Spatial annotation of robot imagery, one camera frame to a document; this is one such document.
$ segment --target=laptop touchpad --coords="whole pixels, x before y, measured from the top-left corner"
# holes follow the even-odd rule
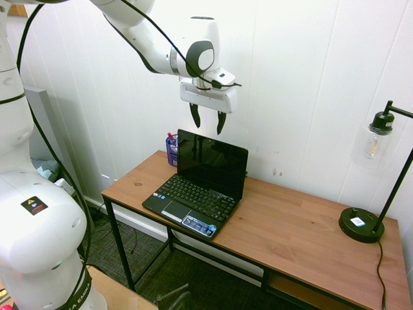
[[[181,223],[183,218],[191,211],[188,207],[178,202],[172,201],[161,213],[169,218]]]

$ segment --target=lamp cord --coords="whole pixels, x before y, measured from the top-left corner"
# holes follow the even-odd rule
[[[385,286],[385,283],[383,282],[383,279],[380,276],[380,270],[379,270],[381,261],[383,260],[383,246],[381,245],[380,240],[378,240],[378,244],[380,246],[380,260],[377,265],[377,275],[379,276],[381,285],[383,286],[383,297],[381,298],[381,310],[386,310],[386,286]]]

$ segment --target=laptop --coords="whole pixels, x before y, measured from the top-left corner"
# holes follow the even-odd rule
[[[178,130],[177,173],[142,205],[211,240],[243,196],[248,150]]]

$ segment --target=black metal desk frame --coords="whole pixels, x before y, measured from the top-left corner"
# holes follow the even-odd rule
[[[351,304],[350,302],[348,302],[348,301],[346,301],[346,300],[340,299],[340,298],[338,298],[338,297],[336,297],[336,296],[334,296],[334,295],[332,295],[332,294],[330,294],[330,293],[328,293],[328,292],[322,291],[322,290],[320,290],[320,289],[318,289],[318,288],[316,288],[316,287],[312,287],[311,285],[308,285],[308,284],[306,284],[306,283],[304,283],[304,282],[301,282],[301,281],[299,281],[299,280],[297,280],[297,279],[295,279],[295,278],[292,278],[292,277],[287,276],[287,275],[285,275],[285,274],[283,274],[283,273],[280,273],[279,271],[276,271],[276,270],[273,270],[273,269],[269,269],[268,267],[266,267],[266,266],[264,266],[264,265],[262,265],[262,264],[260,264],[260,263],[257,263],[257,262],[255,262],[255,261],[253,261],[253,260],[249,260],[248,258],[245,258],[244,256],[238,255],[237,253],[234,253],[234,252],[229,251],[229,250],[227,250],[227,249],[225,249],[225,248],[222,248],[222,247],[220,247],[220,246],[218,246],[218,245],[216,245],[216,244],[214,244],[214,243],[212,243],[212,242],[210,242],[210,241],[208,241],[208,240],[203,239],[202,237],[199,237],[199,236],[197,236],[197,235],[191,234],[188,230],[186,230],[186,229],[184,229],[184,228],[181,228],[181,227],[173,227],[173,226],[171,226],[171,225],[169,225],[169,224],[167,224],[167,223],[165,223],[165,222],[162,222],[161,220],[158,220],[158,219],[155,218],[155,217],[151,217],[150,215],[147,215],[147,214],[145,214],[145,213],[137,212],[135,209],[133,209],[133,208],[127,206],[127,205],[124,205],[124,204],[122,204],[122,203],[119,203],[118,201],[111,200],[110,198],[107,198],[107,197],[105,197],[105,196],[103,196],[103,200],[104,200],[104,202],[105,202],[106,211],[107,211],[107,213],[108,213],[110,225],[111,225],[111,227],[112,227],[112,233],[113,233],[113,235],[114,235],[114,237],[115,237],[115,241],[116,241],[116,245],[117,245],[117,250],[119,251],[119,255],[120,255],[120,257],[121,257],[121,261],[122,261],[122,264],[123,264],[123,269],[125,270],[126,280],[127,280],[127,282],[128,282],[129,289],[131,289],[131,290],[133,290],[133,291],[136,291],[136,289],[135,289],[135,284],[136,284],[136,283],[142,278],[142,276],[148,271],[148,269],[150,268],[150,266],[156,261],[156,259],[157,259],[157,258],[159,257],[159,255],[163,252],[163,250],[164,250],[166,247],[169,246],[169,249],[170,249],[170,251],[172,252],[172,251],[175,249],[175,248],[174,248],[174,244],[176,244],[176,245],[180,245],[180,246],[182,246],[182,247],[185,248],[185,249],[188,249],[188,250],[190,250],[190,251],[192,251],[192,252],[194,252],[194,253],[197,253],[197,254],[199,254],[199,255],[201,255],[201,256],[204,256],[204,257],[206,257],[206,258],[208,258],[208,259],[210,259],[210,260],[212,260],[212,261],[214,261],[214,262],[217,262],[217,263],[219,263],[219,264],[221,264],[221,265],[224,265],[224,266],[227,267],[227,268],[230,268],[230,269],[232,269],[232,270],[234,270],[234,271],[237,271],[237,272],[239,272],[239,273],[241,273],[241,274],[243,274],[243,275],[245,275],[245,276],[247,276],[247,277],[249,277],[249,278],[252,278],[252,279],[260,282],[260,283],[261,283],[261,288],[262,288],[262,290],[264,290],[264,291],[266,291],[266,292],[269,292],[269,293],[271,293],[271,294],[273,294],[273,295],[276,295],[276,296],[278,296],[278,297],[281,297],[282,299],[288,300],[289,302],[291,302],[291,303],[293,303],[293,304],[296,304],[296,305],[298,305],[298,306],[300,306],[300,307],[302,307],[302,308],[304,308],[304,309],[307,309],[307,310],[319,310],[319,308],[314,307],[313,305],[310,305],[310,304],[308,304],[308,303],[306,303],[306,302],[304,302],[304,301],[302,301],[302,300],[300,300],[300,299],[298,299],[298,298],[296,298],[296,297],[290,296],[290,295],[288,295],[288,294],[286,294],[286,293],[284,293],[284,292],[282,292],[282,291],[279,291],[279,290],[277,290],[277,289],[275,289],[275,288],[273,288],[273,287],[269,287],[269,286],[268,286],[268,280],[269,280],[269,277],[270,277],[270,274],[271,274],[271,273],[272,273],[272,274],[276,274],[276,275],[278,275],[278,276],[282,276],[283,278],[286,278],[286,279],[288,279],[288,280],[290,280],[290,281],[293,281],[293,282],[295,282],[295,283],[298,283],[298,284],[300,284],[300,285],[302,285],[302,286],[304,286],[304,287],[307,287],[307,288],[309,288],[309,289],[311,289],[311,290],[313,290],[313,291],[315,291],[315,292],[318,292],[318,293],[321,293],[321,294],[323,294],[323,295],[326,295],[326,296],[328,296],[329,298],[338,300],[338,301],[342,302],[343,304],[346,304],[346,305],[349,305],[349,306],[353,307],[354,309],[363,310],[362,307],[359,307],[359,306],[357,306],[357,305]],[[146,263],[145,266],[143,266],[142,270],[140,270],[140,272],[138,272],[137,276],[136,276],[134,279],[133,279],[133,277],[132,277],[132,273],[130,272],[130,267],[129,267],[128,259],[127,259],[127,257],[126,257],[125,248],[123,247],[123,242],[122,242],[121,235],[120,235],[120,233],[119,233],[119,228],[118,228],[117,223],[116,223],[116,217],[115,217],[115,213],[114,213],[114,210],[113,210],[112,203],[116,203],[117,205],[121,206],[122,208],[125,208],[125,209],[127,209],[127,210],[130,210],[130,211],[132,211],[132,212],[134,212],[134,213],[136,213],[136,214],[138,214],[138,215],[141,215],[141,216],[144,216],[145,218],[148,218],[149,220],[155,221],[155,222],[157,222],[157,223],[159,223],[159,224],[161,224],[161,225],[166,226],[166,229],[167,229],[167,232],[168,232],[168,240],[157,250],[157,252],[155,253],[155,255],[153,255],[151,261],[149,261],[148,263]],[[177,231],[177,232],[179,232],[179,233],[181,233],[181,234],[184,234],[185,236],[191,237],[191,238],[193,238],[193,239],[195,239],[195,240],[197,240],[197,241],[199,241],[199,242],[201,242],[201,243],[204,243],[204,244],[206,244],[206,245],[209,245],[209,246],[211,246],[211,247],[213,247],[213,248],[215,248],[215,249],[218,249],[218,250],[220,250],[220,251],[223,251],[223,252],[225,252],[225,253],[227,253],[227,254],[229,254],[229,255],[235,256],[236,258],[239,258],[239,259],[241,259],[241,260],[243,260],[243,261],[245,261],[245,262],[248,262],[248,263],[250,263],[250,264],[252,264],[252,265],[255,265],[255,266],[261,268],[261,269],[264,271],[264,272],[263,272],[263,276],[260,277],[260,276],[258,276],[258,275],[256,275],[256,274],[253,274],[253,273],[251,273],[251,272],[249,272],[249,271],[247,271],[247,270],[245,270],[245,269],[243,269],[243,268],[240,268],[240,267],[238,267],[238,266],[236,266],[236,265],[233,265],[233,264],[231,264],[231,263],[228,263],[228,262],[226,262],[226,261],[224,261],[224,260],[222,260],[222,259],[220,259],[220,258],[217,258],[217,257],[215,257],[215,256],[213,256],[213,255],[211,255],[211,254],[208,254],[208,253],[206,253],[206,252],[204,252],[204,251],[202,251],[202,250],[196,249],[195,247],[192,247],[191,245],[188,245],[188,244],[186,244],[186,243],[183,243],[181,240],[179,240],[179,239],[174,235],[174,233],[172,232],[172,230]]]

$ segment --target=laptop keyboard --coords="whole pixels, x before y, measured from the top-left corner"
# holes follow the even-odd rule
[[[234,199],[210,192],[178,175],[171,177],[157,192],[219,222],[229,217],[236,204]]]

